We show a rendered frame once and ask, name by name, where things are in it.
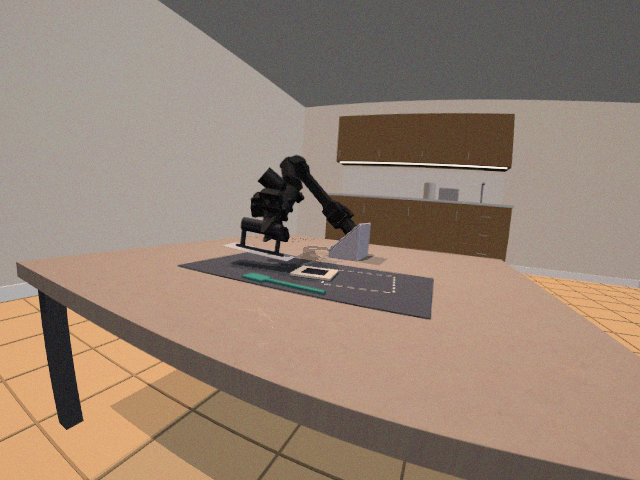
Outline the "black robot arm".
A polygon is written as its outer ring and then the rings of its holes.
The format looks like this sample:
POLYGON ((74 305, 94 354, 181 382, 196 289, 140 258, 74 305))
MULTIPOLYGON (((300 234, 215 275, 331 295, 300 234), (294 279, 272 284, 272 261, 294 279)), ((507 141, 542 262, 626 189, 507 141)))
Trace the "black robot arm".
MULTIPOLYGON (((297 155, 287 157, 280 163, 280 167, 283 178, 269 167, 258 182, 265 188, 279 190, 283 194, 290 196, 293 204, 295 201, 299 203, 305 198, 302 192, 299 192, 303 188, 303 182, 323 206, 322 213, 335 229, 341 228, 347 235, 356 227, 356 224, 351 219, 354 216, 351 210, 330 198, 320 184, 311 176, 309 166, 304 158, 297 155)), ((268 199, 261 201, 259 193, 256 192, 251 198, 251 214, 253 217, 264 217, 262 205, 270 203, 268 199)))

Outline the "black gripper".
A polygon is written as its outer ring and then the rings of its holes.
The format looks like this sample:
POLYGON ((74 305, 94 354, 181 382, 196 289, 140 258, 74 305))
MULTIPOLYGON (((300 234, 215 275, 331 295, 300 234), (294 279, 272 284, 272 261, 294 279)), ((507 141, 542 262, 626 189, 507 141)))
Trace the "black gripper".
MULTIPOLYGON (((266 232, 274 223, 283 224, 282 221, 287 222, 288 213, 293 212, 293 200, 290 196, 283 194, 279 190, 268 188, 262 189, 259 196, 261 201, 270 200, 269 204, 262 205, 264 219, 261 233, 266 232)), ((288 228, 284 227, 281 241, 287 242, 289 238, 288 228)), ((270 239, 276 240, 276 237, 264 235, 262 241, 267 242, 270 239)))

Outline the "beige tile with dark rectangle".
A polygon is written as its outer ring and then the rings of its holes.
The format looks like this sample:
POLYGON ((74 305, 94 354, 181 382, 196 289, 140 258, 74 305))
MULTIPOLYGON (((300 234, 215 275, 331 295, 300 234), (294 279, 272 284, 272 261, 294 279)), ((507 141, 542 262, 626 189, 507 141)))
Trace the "beige tile with dark rectangle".
POLYGON ((298 277, 330 281, 338 272, 339 270, 334 270, 334 269, 301 266, 300 268, 292 271, 290 273, 290 276, 298 276, 298 277))

